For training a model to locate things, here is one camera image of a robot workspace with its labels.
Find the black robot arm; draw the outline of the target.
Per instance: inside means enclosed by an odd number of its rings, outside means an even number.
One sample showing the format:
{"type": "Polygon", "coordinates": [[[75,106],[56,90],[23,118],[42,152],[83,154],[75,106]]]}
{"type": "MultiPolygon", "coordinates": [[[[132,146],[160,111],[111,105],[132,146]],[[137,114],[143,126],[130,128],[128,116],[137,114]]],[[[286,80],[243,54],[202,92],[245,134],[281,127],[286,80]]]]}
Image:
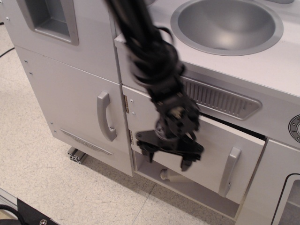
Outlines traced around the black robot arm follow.
{"type": "Polygon", "coordinates": [[[149,161],[157,151],[181,156],[186,171],[200,160],[203,146],[195,136],[200,110],[181,81],[185,66],[175,47],[163,40],[163,28],[152,23],[144,1],[108,0],[106,5],[125,38],[130,72],[159,113],[154,130],[136,133],[137,145],[149,161]]]}

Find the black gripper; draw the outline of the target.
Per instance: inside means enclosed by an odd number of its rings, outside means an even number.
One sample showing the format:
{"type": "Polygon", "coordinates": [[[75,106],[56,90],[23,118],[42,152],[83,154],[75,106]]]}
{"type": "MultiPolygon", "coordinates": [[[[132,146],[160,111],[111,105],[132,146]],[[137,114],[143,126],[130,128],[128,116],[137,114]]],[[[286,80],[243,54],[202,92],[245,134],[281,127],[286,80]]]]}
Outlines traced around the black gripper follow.
{"type": "Polygon", "coordinates": [[[154,154],[158,151],[181,156],[180,164],[183,172],[187,171],[192,162],[200,160],[204,147],[187,135],[175,138],[164,138],[155,130],[140,131],[135,134],[137,146],[142,150],[146,161],[152,163],[154,154]]]}

